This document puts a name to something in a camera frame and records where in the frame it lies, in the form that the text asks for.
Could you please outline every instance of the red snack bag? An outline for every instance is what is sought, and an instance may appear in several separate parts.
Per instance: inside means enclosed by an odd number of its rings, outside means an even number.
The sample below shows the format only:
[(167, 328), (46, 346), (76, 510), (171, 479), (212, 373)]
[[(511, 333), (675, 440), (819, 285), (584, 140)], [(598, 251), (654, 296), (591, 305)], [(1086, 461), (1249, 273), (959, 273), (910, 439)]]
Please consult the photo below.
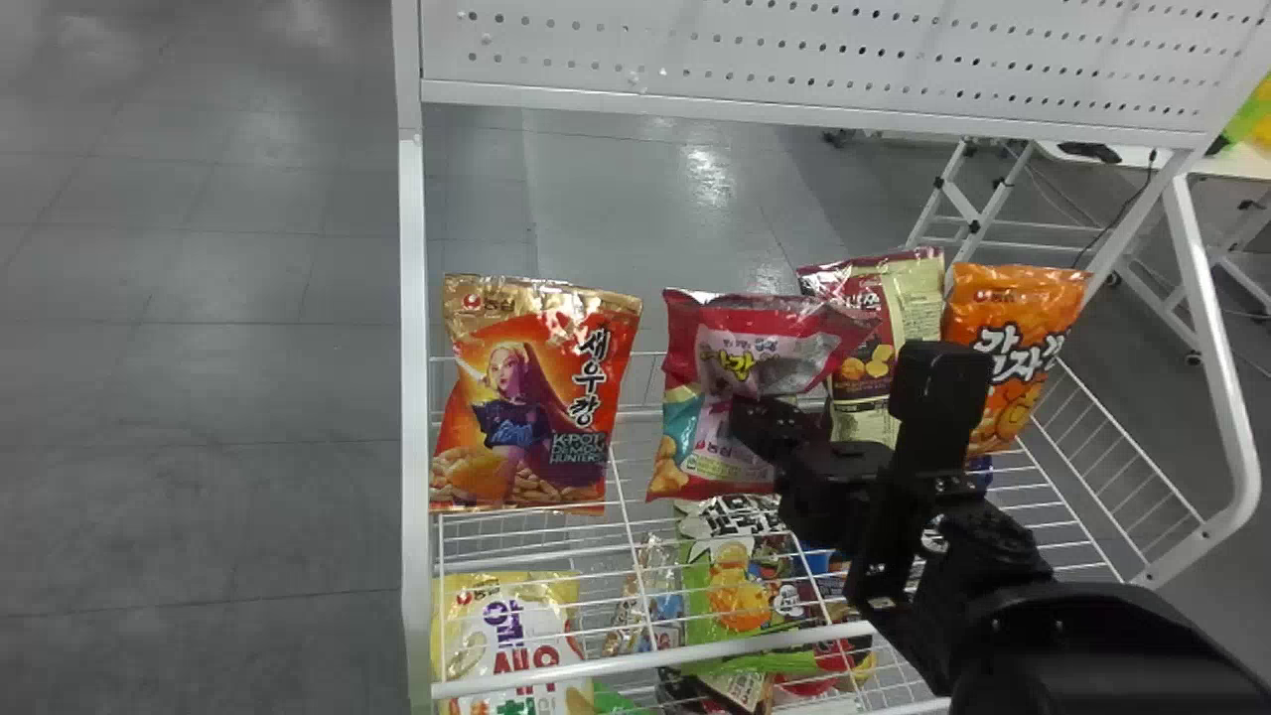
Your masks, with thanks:
[(647, 499), (773, 491), (774, 470), (728, 432), (732, 396), (797, 396), (834, 372), (877, 314), (803, 295), (669, 287), (662, 439)]
[(430, 509), (602, 498), (639, 314), (641, 300), (630, 295), (446, 274), (442, 315), (459, 380), (437, 434)]

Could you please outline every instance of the green snack bag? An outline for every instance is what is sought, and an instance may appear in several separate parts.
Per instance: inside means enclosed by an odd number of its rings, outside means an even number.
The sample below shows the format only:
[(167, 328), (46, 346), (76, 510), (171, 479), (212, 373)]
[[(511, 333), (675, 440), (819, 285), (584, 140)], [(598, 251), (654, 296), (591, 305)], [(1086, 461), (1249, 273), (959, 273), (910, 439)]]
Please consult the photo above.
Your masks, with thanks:
[(596, 707), (596, 715), (651, 715), (647, 707), (636, 705), (636, 702), (601, 682), (592, 685), (592, 701)]
[[(686, 645), (824, 625), (802, 575), (798, 546), (777, 517), (777, 498), (730, 494), (676, 500)], [(749, 653), (680, 667), (685, 674), (819, 672), (815, 646)]]

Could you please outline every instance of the caster wheel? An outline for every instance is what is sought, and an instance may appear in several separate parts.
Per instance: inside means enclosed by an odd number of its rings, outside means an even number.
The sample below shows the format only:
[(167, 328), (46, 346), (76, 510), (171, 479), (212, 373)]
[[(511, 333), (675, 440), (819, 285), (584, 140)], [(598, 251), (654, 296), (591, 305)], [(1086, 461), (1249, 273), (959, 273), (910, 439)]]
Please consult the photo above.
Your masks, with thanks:
[(845, 130), (845, 128), (826, 130), (821, 132), (821, 138), (824, 138), (827, 144), (830, 144), (835, 149), (846, 149), (848, 144), (852, 141), (852, 137), (854, 135), (855, 130)]

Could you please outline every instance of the yellow snack bag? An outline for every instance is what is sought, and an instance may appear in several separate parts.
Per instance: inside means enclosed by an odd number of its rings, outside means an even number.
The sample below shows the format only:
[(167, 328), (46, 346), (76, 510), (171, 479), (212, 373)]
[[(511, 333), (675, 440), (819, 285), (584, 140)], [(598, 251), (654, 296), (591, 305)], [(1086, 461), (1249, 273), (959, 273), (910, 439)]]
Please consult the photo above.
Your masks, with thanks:
[(953, 264), (941, 338), (993, 354), (989, 400), (967, 457), (1005, 448), (1027, 424), (1088, 277), (1069, 268)]
[(896, 446), (900, 422), (887, 411), (895, 356), (906, 339), (938, 339), (944, 306), (944, 251), (921, 246), (849, 258), (798, 271), (799, 290), (845, 310), (881, 317), (826, 381), (830, 439)]
[[(433, 582), (432, 676), (479, 679), (583, 660), (569, 635), (573, 571), (449, 574)], [(594, 715), (590, 678), (455, 697), (445, 715)]]

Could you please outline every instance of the white wire rack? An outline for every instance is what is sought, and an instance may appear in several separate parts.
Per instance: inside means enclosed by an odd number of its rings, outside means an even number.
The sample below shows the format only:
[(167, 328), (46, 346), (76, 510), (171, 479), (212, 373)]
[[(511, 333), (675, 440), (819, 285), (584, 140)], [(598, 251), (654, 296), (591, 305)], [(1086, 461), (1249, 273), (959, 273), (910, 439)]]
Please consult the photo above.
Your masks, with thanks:
[[(656, 697), (658, 676), (655, 667), (724, 653), (858, 636), (872, 634), (873, 629), (866, 622), (831, 622), (826, 607), (843, 603), (843, 596), (825, 591), (820, 580), (794, 577), (783, 580), (812, 582), (815, 599), (801, 606), (821, 613), (816, 629), (750, 641), (602, 657), (601, 644), (614, 630), (614, 613), (630, 598), (623, 591), (624, 584), (636, 575), (639, 575), (641, 591), (649, 583), (639, 568), (643, 561), (639, 555), (647, 547), (648, 536), (656, 536), (671, 549), (684, 544), (676, 532), (680, 517), (671, 502), (644, 500), (661, 436), (661, 361), (660, 352), (637, 352), (632, 357), (624, 378), (624, 405), (611, 444), (605, 498), (591, 504), (602, 507), (602, 516), (539, 507), (437, 514), (431, 525), (436, 545), (431, 568), (438, 580), (446, 574), (493, 570), (577, 571), (580, 598), (574, 605), (572, 635), (586, 655), (587, 673), (604, 678), (643, 707), (672, 711), (684, 704)], [(435, 357), (430, 364), (438, 387), (454, 384), (454, 371), (447, 357)], [(433, 395), (437, 396), (436, 420), (445, 391)], [(1041, 552), (1061, 579), (1127, 580), (1201, 522), (1191, 504), (1063, 363), (1051, 372), (1032, 420), (1017, 447), (994, 455), (991, 469), (981, 474), (990, 472), (993, 478), (989, 499), (1033, 531)], [(783, 559), (803, 560), (817, 554), (791, 541), (792, 549), (782, 555)], [(674, 593), (686, 592), (677, 588), (644, 593), (644, 598)], [(703, 616), (685, 615), (652, 625), (683, 624), (694, 617)], [(782, 707), (833, 705), (840, 712), (845, 707), (848, 712), (852, 707), (918, 712), (947, 705), (932, 695), (916, 671), (882, 638), (874, 636), (872, 650), (877, 658), (873, 672), (854, 691), (841, 687), (830, 697)], [(578, 667), (566, 668), (571, 677), (580, 674)], [(562, 676), (563, 668), (555, 668), (533, 671), (529, 676), (435, 682), (432, 696), (455, 697), (505, 685), (552, 682)], [(827, 678), (843, 683), (839, 674), (805, 679)]]
[[(1152, 584), (1240, 528), (1261, 489), (1234, 362), (1186, 175), (1271, 65), (1271, 0), (393, 0), (402, 227), (402, 615), (412, 705), (597, 677), (647, 706), (652, 669), (868, 634), (830, 624), (482, 678), (433, 682), (431, 584), (460, 570), (567, 568), (582, 574), (574, 635), (588, 655), (646, 533), (674, 537), (646, 504), (658, 434), (658, 356), (625, 378), (604, 517), (522, 509), (430, 517), (430, 425), (454, 384), (428, 357), (423, 102), (670, 114), (864, 130), (1083, 140), (1177, 149), (1103, 240), (1087, 298), (1163, 198), (1237, 498), (1199, 516), (1066, 368), (1018, 450), (994, 457), (990, 499), (1038, 535), (1063, 578)], [(421, 367), (427, 364), (427, 371)], [(797, 551), (792, 558), (807, 555)], [(838, 598), (817, 591), (822, 613)], [(882, 643), (854, 695), (799, 707), (890, 712), (944, 706)]]

